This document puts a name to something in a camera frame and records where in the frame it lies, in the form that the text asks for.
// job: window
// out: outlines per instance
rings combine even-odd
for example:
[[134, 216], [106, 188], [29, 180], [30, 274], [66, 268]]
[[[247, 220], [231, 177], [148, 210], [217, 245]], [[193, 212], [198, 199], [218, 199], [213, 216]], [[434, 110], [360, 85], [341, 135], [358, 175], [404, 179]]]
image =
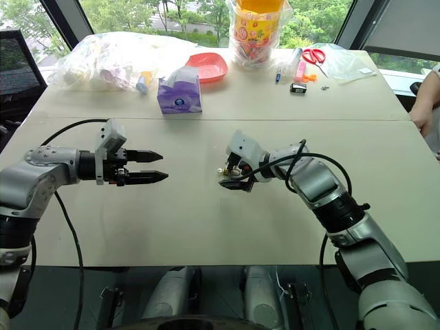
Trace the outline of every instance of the window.
[[38, 0], [0, 0], [0, 29], [20, 29], [46, 79], [58, 59], [70, 52]]
[[418, 58], [378, 54], [369, 52], [374, 63], [379, 69], [387, 69], [410, 74], [428, 74], [431, 69], [439, 64], [432, 60], [419, 60]]
[[[294, 8], [280, 46], [331, 43], [352, 0], [289, 0]], [[175, 36], [206, 47], [227, 47], [229, 12], [225, 0], [80, 0], [95, 33], [130, 31]]]

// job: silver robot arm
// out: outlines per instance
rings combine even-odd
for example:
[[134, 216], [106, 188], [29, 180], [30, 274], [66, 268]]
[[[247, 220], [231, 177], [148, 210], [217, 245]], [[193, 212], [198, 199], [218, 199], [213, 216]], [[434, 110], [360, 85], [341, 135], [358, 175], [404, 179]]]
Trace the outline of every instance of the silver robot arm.
[[21, 267], [28, 259], [31, 239], [52, 195], [80, 180], [117, 186], [152, 184], [168, 177], [157, 171], [129, 173], [127, 162], [154, 162], [152, 151], [126, 150], [124, 129], [108, 120], [99, 131], [95, 153], [74, 148], [39, 146], [0, 172], [0, 330], [23, 308], [30, 273]]
[[[285, 180], [292, 155], [299, 149], [300, 145], [295, 144], [267, 152], [237, 131], [227, 148], [227, 166], [219, 169], [228, 178], [220, 184], [250, 192], [255, 182]], [[302, 153], [308, 153], [307, 147]], [[252, 172], [262, 166], [262, 171]], [[439, 328], [432, 307], [407, 283], [404, 259], [366, 212], [367, 204], [358, 205], [331, 170], [313, 157], [301, 157], [292, 168], [289, 181], [338, 248], [335, 259], [345, 282], [360, 293], [358, 317], [365, 329]]]

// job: purple tissue box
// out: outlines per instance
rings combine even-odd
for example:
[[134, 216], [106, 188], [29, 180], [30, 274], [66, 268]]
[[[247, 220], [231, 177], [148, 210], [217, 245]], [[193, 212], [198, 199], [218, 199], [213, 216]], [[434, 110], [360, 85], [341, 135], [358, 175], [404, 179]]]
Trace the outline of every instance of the purple tissue box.
[[200, 84], [198, 75], [190, 81], [175, 81], [173, 87], [159, 79], [157, 101], [162, 113], [201, 112]]

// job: clear plastic bag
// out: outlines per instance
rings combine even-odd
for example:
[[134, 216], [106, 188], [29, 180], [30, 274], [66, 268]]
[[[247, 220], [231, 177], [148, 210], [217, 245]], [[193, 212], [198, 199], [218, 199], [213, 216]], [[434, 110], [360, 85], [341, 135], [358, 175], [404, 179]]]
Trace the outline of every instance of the clear plastic bag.
[[85, 37], [58, 62], [52, 85], [76, 90], [135, 91], [141, 73], [151, 77], [184, 65], [196, 44], [169, 36], [109, 32]]
[[333, 43], [315, 43], [307, 48], [320, 48], [325, 53], [322, 69], [329, 77], [338, 79], [339, 83], [376, 75], [358, 56]]
[[259, 14], [241, 8], [235, 0], [226, 0], [226, 4], [233, 61], [247, 69], [266, 65], [272, 50], [278, 47], [281, 28], [292, 17], [292, 7], [284, 0], [278, 12]]

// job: red plate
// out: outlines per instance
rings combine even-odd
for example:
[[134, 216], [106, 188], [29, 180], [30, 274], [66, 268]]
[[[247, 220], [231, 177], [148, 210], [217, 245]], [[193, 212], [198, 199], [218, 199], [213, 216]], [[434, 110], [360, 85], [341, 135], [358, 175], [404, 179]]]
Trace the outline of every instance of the red plate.
[[200, 83], [211, 83], [222, 79], [228, 72], [228, 65], [217, 53], [201, 53], [190, 56], [186, 65], [199, 68]]

